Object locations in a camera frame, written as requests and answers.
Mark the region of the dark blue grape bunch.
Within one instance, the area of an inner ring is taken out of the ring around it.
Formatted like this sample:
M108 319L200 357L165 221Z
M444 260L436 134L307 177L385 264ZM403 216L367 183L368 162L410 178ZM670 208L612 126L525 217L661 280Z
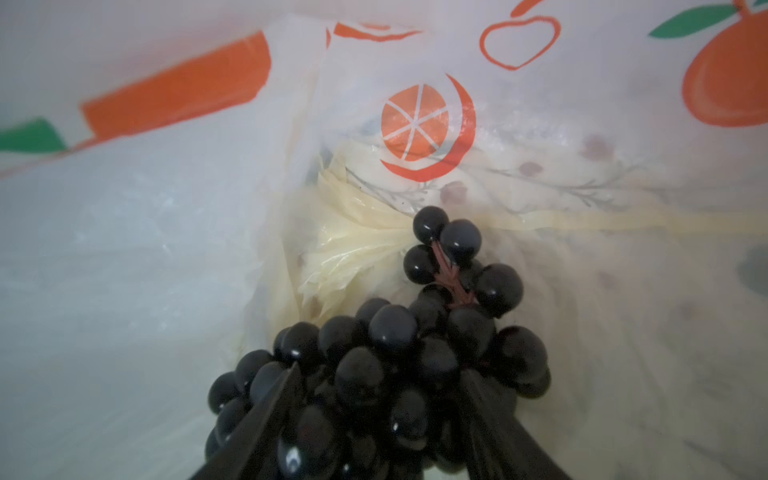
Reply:
M376 297L352 316L281 330L271 350L245 354L208 392L216 423L205 462L230 439L278 377L294 364L303 399L283 426L278 479L422 479L431 468L467 473L458 382L466 369L516 391L543 396L551 385L544 342L497 321L522 301L517 271L481 264L482 236L436 206L412 223L407 278L420 287L403 306Z

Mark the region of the cream plastic fruit bag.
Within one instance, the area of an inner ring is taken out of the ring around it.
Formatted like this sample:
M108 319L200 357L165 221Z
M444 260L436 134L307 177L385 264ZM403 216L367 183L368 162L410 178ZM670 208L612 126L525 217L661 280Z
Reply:
M767 475L763 1L5 1L1 475L186 479L210 384L473 220L576 479Z

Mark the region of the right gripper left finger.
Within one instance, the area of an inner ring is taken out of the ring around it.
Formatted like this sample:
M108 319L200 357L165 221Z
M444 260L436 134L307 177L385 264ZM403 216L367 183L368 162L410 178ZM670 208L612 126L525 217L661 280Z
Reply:
M303 399L298 364L283 372L267 396L235 428L229 441L207 461L193 480L278 479L279 434Z

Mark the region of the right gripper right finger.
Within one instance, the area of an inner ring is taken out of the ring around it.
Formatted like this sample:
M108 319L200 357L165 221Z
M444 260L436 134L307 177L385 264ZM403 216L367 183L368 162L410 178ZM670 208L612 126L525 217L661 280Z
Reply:
M517 420L516 406L515 390L472 369L460 373L458 409L468 476L569 480Z

